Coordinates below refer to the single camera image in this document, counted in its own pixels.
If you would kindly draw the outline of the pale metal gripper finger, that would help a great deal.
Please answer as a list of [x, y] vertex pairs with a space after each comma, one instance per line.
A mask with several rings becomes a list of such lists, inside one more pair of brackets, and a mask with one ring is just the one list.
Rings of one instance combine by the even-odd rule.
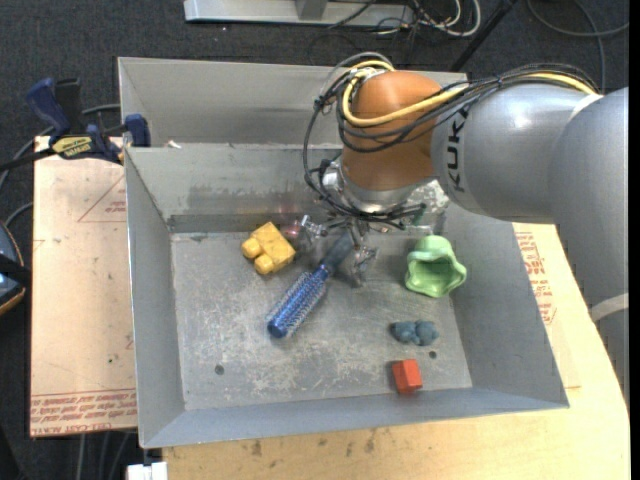
[[305, 214], [301, 218], [282, 225], [281, 234], [289, 241], [297, 253], [311, 251], [321, 238], [328, 235], [325, 225], [316, 223]]
[[350, 285], [353, 288], [361, 287], [369, 266], [375, 261], [378, 249], [365, 245], [356, 245], [347, 256], [344, 264]]

